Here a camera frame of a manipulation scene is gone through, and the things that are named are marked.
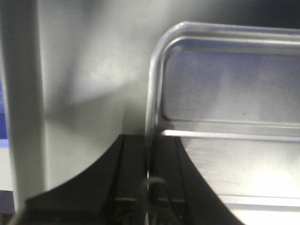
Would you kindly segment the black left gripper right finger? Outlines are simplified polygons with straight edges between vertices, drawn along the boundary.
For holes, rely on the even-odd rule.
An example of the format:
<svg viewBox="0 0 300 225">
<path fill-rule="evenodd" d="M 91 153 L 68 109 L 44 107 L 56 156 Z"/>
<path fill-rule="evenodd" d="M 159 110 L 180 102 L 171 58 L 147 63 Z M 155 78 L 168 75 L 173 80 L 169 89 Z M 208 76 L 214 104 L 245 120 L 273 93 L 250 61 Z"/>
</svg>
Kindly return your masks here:
<svg viewBox="0 0 300 225">
<path fill-rule="evenodd" d="M 178 137 L 158 136 L 150 149 L 153 200 L 183 225 L 241 225 L 188 156 Z"/>
</svg>

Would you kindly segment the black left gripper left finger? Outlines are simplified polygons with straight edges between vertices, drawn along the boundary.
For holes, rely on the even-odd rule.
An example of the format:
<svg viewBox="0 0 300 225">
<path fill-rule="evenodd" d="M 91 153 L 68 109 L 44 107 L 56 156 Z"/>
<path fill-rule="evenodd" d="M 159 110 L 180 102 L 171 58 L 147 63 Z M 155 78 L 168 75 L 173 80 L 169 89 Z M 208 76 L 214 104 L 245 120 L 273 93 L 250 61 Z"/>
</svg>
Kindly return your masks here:
<svg viewBox="0 0 300 225">
<path fill-rule="evenodd" d="M 144 137 L 119 135 L 83 172 L 29 198 L 12 225 L 143 225 Z"/>
</svg>

